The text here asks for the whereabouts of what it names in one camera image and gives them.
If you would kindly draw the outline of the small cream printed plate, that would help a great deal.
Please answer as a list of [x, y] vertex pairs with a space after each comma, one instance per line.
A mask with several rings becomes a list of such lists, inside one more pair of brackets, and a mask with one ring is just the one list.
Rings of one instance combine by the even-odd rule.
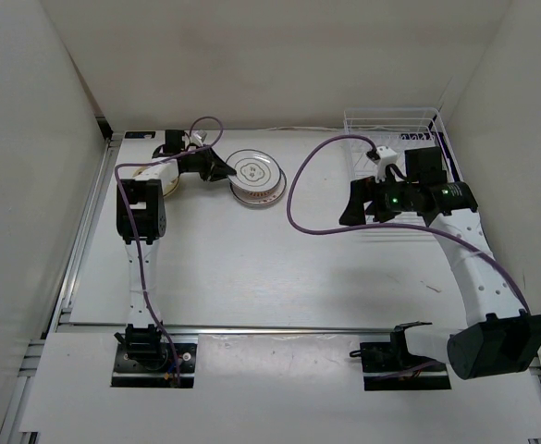
[[176, 164], [163, 164], [158, 166], [141, 166], [132, 178], [140, 183], [153, 182], [162, 189], [163, 196], [173, 193], [179, 185], [179, 170]]

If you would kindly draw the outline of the cream plate with orange pattern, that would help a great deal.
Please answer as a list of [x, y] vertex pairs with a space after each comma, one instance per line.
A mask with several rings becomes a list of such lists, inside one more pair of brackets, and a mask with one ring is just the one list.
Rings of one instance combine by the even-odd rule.
[[263, 208], [269, 207], [276, 204], [282, 196], [285, 194], [287, 189], [287, 178], [283, 170], [280, 170], [280, 179], [278, 184], [270, 191], [264, 192], [252, 192], [252, 191], [243, 191], [233, 184], [229, 185], [229, 189], [233, 197], [240, 203], [245, 206], [253, 208]]

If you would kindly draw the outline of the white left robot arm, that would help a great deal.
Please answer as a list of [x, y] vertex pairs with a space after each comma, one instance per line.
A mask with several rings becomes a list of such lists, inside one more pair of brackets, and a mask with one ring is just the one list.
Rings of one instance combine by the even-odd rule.
[[203, 130], [170, 130], [166, 142], [146, 163], [115, 167], [117, 234], [123, 240], [129, 266], [129, 320], [117, 335], [127, 356], [148, 370], [179, 370], [177, 349], [156, 307], [156, 263], [159, 241], [166, 234], [166, 190], [183, 174], [205, 182], [236, 174], [215, 152]]

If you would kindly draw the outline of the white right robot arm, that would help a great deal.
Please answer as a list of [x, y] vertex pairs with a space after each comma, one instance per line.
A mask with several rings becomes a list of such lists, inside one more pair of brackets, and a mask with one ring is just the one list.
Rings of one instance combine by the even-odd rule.
[[403, 167], [386, 146], [366, 155], [376, 173], [351, 182], [340, 225], [358, 227], [371, 217], [383, 226], [403, 213], [421, 217], [449, 262], [467, 324], [462, 330], [421, 321], [398, 325], [388, 351], [371, 348], [370, 357], [390, 359], [402, 372], [415, 372], [427, 361], [449, 364], [463, 380], [525, 371], [541, 346], [541, 315], [530, 314], [509, 275], [500, 271], [469, 186], [449, 181], [435, 146], [406, 151]]

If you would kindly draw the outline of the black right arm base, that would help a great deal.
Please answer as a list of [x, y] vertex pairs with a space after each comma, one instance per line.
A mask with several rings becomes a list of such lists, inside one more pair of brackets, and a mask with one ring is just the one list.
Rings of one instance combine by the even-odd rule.
[[349, 357], [361, 363], [365, 391], [451, 390], [445, 364], [422, 356], [400, 357], [390, 342], [361, 342]]

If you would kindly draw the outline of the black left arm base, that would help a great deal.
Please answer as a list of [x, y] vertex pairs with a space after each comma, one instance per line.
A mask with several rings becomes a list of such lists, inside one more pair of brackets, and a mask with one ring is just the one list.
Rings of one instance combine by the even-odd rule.
[[192, 389], [197, 364], [197, 342], [175, 343], [179, 370], [172, 351], [162, 342], [162, 356], [154, 360], [135, 359], [120, 343], [113, 364], [110, 386], [135, 389]]

